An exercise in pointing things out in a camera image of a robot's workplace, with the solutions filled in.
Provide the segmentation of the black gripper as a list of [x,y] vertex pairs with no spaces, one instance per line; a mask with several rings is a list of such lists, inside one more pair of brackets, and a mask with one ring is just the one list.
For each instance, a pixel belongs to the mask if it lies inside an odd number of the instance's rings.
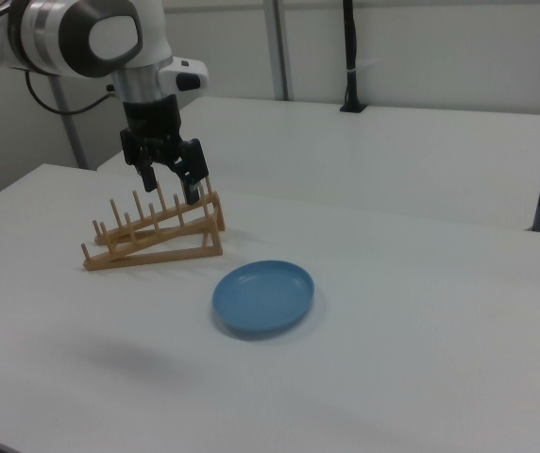
[[153,162],[169,165],[178,175],[188,205],[199,200],[198,185],[207,177],[207,162],[200,140],[183,141],[177,96],[151,103],[124,103],[127,127],[120,139],[127,165],[133,166],[147,193],[158,188]]

